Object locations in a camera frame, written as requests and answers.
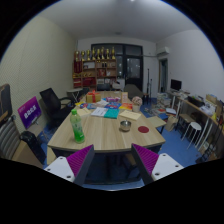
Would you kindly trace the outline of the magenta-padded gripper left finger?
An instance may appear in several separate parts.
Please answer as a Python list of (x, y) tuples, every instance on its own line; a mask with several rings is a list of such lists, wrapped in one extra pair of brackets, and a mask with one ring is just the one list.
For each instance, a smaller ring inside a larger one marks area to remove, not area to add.
[(94, 155), (94, 145), (89, 145), (68, 157), (59, 156), (45, 171), (82, 186)]

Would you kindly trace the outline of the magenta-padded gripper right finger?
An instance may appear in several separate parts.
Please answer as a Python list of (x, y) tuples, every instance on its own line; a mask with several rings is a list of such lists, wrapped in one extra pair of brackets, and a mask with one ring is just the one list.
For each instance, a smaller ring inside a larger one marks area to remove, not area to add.
[(137, 144), (132, 144), (131, 153), (145, 185), (183, 169), (183, 166), (167, 153), (158, 155)]

